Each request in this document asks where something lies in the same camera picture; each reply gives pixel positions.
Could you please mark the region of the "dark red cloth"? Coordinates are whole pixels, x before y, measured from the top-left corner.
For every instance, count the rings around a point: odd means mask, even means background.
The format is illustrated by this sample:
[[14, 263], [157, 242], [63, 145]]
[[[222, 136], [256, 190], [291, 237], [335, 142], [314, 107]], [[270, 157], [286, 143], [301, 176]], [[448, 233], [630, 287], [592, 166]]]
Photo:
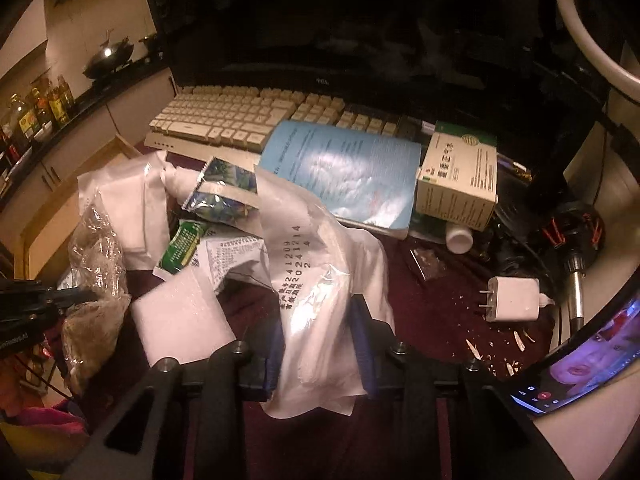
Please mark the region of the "dark red cloth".
[[[542, 359], [551, 341], [552, 321], [544, 315], [529, 326], [528, 348], [518, 351], [503, 328], [485, 323], [477, 307], [477, 273], [436, 252], [444, 266], [437, 278], [423, 281], [409, 255], [414, 240], [383, 238], [390, 265], [388, 300], [396, 333], [428, 358], [461, 364], [472, 342], [484, 352], [483, 362], [497, 366], [506, 359], [530, 365]], [[515, 434], [518, 424], [499, 422], [497, 401], [488, 401], [463, 422], [452, 401], [440, 404], [439, 417], [449, 426], [450, 450], [442, 454], [448, 479], [543, 479], [526, 438]], [[396, 441], [400, 406], [388, 401], [357, 401], [352, 416], [317, 408], [292, 419], [269, 417], [255, 403], [244, 408], [248, 475], [252, 479], [426, 479], [431, 463], [422, 454], [409, 466]]]

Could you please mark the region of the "white towel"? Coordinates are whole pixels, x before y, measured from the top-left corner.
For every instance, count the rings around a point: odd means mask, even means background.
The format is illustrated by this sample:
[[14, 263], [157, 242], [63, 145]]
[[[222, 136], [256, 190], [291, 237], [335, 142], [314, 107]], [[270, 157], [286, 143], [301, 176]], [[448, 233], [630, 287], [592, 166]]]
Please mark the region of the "white towel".
[[194, 191], [200, 173], [193, 169], [174, 166], [171, 162], [168, 162], [168, 153], [166, 151], [159, 151], [156, 154], [163, 163], [162, 180], [165, 190], [169, 196], [182, 206]]

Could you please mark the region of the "small clear zip bag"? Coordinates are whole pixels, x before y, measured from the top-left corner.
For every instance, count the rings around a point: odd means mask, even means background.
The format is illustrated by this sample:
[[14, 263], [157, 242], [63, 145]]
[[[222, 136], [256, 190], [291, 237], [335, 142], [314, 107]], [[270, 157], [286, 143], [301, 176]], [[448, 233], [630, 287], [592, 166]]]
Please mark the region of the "small clear zip bag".
[[446, 274], [445, 263], [437, 257], [433, 249], [412, 248], [410, 256], [416, 266], [416, 272], [424, 282], [442, 278]]

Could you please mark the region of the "clear bag of dried herbs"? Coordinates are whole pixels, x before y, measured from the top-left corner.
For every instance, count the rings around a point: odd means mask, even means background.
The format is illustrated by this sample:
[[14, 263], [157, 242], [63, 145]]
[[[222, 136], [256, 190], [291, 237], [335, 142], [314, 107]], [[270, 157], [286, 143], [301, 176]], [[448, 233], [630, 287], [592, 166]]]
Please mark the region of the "clear bag of dried herbs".
[[124, 252], [99, 193], [70, 237], [68, 256], [74, 285], [93, 293], [67, 311], [62, 327], [66, 384], [81, 396], [115, 351], [131, 300]]

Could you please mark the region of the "light blue booklet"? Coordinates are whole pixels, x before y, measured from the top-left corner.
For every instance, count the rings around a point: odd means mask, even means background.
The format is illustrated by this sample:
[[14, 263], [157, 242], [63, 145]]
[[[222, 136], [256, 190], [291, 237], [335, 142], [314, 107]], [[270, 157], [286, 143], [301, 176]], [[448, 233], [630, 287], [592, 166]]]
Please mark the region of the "light blue booklet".
[[259, 167], [311, 192], [349, 226], [408, 236], [421, 145], [392, 136], [281, 122]]

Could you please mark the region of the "cardboard box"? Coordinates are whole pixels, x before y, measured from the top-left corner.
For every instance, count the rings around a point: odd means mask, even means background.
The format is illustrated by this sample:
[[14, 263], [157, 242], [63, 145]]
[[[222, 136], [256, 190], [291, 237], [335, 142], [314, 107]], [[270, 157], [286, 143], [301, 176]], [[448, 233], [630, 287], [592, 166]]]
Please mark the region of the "cardboard box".
[[39, 280], [46, 285], [56, 283], [68, 269], [68, 243], [80, 219], [77, 178], [140, 155], [133, 145], [116, 134], [60, 184], [18, 237], [14, 278]]

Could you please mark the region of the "cooking oil bottle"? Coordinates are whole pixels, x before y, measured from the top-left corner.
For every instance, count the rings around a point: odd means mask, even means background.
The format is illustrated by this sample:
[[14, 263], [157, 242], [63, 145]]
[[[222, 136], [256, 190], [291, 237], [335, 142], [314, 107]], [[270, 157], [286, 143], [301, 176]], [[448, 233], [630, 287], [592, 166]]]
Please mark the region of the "cooking oil bottle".
[[27, 141], [31, 141], [40, 130], [40, 123], [34, 108], [23, 101], [16, 93], [10, 99], [11, 117], [20, 127]]

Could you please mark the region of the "white pill bottle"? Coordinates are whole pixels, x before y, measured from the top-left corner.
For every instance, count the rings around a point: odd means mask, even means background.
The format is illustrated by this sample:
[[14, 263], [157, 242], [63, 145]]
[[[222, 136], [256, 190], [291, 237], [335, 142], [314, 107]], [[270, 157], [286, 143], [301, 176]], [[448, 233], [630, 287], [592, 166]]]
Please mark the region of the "white pill bottle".
[[446, 224], [445, 240], [448, 250], [456, 255], [466, 254], [473, 247], [471, 229], [454, 222]]

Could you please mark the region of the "white green medicine box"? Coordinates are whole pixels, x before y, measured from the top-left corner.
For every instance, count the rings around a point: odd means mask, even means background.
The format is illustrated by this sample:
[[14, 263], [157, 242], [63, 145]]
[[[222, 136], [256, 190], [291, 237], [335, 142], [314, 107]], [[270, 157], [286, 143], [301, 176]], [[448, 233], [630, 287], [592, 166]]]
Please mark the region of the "white green medicine box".
[[493, 136], [436, 122], [418, 173], [414, 209], [482, 232], [498, 203], [497, 180]]

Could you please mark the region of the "colourful floral snack pouch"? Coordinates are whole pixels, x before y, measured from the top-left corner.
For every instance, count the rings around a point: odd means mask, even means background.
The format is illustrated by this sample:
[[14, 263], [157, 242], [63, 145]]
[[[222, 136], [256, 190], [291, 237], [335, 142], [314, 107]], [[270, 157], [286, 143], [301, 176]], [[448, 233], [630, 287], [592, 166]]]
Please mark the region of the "colourful floral snack pouch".
[[250, 230], [258, 220], [259, 198], [253, 171], [212, 157], [198, 174], [182, 209], [208, 222]]

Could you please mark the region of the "black silver microphone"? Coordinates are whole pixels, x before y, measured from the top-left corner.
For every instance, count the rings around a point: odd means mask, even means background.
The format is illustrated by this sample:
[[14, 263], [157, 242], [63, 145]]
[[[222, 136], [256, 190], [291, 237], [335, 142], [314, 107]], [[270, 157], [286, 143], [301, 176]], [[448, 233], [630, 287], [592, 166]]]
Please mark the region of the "black silver microphone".
[[578, 200], [566, 203], [542, 226], [541, 233], [555, 252], [565, 278], [570, 334], [584, 326], [586, 270], [598, 258], [605, 241], [605, 224], [592, 205]]

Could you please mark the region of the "white usb charger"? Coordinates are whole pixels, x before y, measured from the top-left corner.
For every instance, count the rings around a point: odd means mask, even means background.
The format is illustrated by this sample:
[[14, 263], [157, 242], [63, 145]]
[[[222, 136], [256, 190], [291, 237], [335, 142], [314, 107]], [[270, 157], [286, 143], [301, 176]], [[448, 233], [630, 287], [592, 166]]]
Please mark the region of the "white usb charger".
[[536, 278], [494, 276], [482, 294], [486, 295], [482, 308], [485, 309], [485, 320], [489, 323], [536, 321], [541, 309], [554, 304], [540, 290]]

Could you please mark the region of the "smartphone with lit screen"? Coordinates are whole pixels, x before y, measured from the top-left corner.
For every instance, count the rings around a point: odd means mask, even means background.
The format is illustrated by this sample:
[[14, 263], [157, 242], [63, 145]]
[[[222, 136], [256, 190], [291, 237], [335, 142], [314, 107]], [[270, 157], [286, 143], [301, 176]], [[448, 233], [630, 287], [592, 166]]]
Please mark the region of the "smartphone with lit screen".
[[551, 413], [596, 390], [639, 357], [639, 293], [635, 292], [589, 339], [510, 392], [535, 415]]

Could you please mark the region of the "white foam block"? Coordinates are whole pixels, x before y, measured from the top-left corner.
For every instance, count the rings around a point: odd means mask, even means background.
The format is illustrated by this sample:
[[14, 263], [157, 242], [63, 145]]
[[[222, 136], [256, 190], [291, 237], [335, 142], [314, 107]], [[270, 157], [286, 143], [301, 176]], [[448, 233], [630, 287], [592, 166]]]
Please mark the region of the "white foam block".
[[182, 269], [131, 305], [146, 360], [208, 359], [235, 340], [212, 284], [197, 266]]

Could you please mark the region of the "white gauze packet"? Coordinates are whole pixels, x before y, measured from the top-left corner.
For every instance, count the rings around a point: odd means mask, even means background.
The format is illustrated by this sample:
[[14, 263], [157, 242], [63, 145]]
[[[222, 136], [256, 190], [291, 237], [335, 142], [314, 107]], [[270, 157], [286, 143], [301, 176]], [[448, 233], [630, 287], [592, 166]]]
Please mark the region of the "white gauze packet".
[[99, 196], [129, 270], [152, 270], [169, 243], [166, 156], [154, 152], [77, 178], [79, 211]]

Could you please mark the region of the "white text sachet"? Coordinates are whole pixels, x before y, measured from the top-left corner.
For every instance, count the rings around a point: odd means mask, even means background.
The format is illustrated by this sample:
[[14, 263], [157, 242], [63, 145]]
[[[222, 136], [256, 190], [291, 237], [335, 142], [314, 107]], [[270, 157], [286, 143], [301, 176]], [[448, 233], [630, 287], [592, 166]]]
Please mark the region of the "white text sachet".
[[196, 248], [198, 266], [216, 292], [226, 281], [236, 281], [272, 289], [269, 258], [262, 238], [247, 236], [203, 237]]

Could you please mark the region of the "black wok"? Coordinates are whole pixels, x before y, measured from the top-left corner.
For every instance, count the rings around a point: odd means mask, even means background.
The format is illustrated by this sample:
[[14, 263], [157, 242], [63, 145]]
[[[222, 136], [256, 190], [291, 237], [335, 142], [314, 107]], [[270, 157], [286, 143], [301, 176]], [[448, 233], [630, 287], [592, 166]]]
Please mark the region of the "black wok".
[[105, 41], [93, 55], [82, 74], [90, 80], [98, 80], [126, 65], [134, 52], [134, 45], [128, 37], [117, 42]]

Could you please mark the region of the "black TCL monitor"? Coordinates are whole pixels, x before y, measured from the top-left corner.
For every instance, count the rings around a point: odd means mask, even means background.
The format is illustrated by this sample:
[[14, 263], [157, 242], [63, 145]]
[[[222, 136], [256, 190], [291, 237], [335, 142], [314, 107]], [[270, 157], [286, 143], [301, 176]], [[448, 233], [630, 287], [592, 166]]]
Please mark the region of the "black TCL monitor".
[[585, 114], [608, 90], [554, 0], [148, 0], [176, 81], [329, 91], [478, 119]]

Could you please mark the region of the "white plastic bag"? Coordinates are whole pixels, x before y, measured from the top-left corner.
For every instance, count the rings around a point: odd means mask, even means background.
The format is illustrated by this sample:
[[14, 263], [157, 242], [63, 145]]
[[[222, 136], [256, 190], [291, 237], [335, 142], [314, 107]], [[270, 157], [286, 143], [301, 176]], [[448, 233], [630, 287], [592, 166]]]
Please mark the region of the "white plastic bag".
[[277, 389], [264, 410], [278, 419], [314, 408], [350, 415], [366, 392], [347, 321], [350, 298], [362, 295], [372, 318], [395, 324], [383, 245], [366, 230], [342, 226], [304, 188], [264, 168], [256, 181], [284, 335]]

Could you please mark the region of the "green white granule sachet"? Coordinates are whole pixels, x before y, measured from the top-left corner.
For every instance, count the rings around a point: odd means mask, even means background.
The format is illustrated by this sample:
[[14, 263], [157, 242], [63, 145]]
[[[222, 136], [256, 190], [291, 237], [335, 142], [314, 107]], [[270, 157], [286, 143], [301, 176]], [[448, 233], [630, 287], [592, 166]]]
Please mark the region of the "green white granule sachet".
[[152, 274], [163, 281], [169, 280], [197, 259], [198, 243], [208, 230], [208, 224], [196, 220], [180, 220], [174, 237], [170, 240]]

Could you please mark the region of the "white keyboard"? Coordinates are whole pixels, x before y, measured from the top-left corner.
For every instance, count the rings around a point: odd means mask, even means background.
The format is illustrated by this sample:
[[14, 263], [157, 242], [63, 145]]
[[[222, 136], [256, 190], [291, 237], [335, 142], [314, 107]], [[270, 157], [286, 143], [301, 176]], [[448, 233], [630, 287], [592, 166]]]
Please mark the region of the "white keyboard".
[[394, 115], [339, 96], [279, 88], [247, 86], [180, 87], [150, 121], [147, 148], [192, 159], [230, 154], [255, 160], [282, 122], [335, 126], [347, 130], [421, 142], [433, 126]]

